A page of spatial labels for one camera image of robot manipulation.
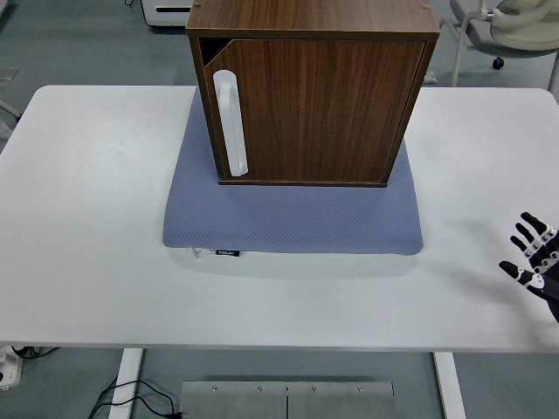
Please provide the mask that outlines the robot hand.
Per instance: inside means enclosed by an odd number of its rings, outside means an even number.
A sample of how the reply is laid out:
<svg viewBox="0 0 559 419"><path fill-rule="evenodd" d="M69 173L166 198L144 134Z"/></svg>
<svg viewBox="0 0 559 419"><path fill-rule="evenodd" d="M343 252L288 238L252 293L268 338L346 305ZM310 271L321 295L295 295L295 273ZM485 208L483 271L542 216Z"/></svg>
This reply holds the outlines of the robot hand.
<svg viewBox="0 0 559 419"><path fill-rule="evenodd" d="M549 310L558 321L558 229L529 212L521 213L523 223L515 228L523 236L511 236L510 241L527 259L531 269L525 270L509 261L499 262L499 267L536 297L547 302Z"/></svg>

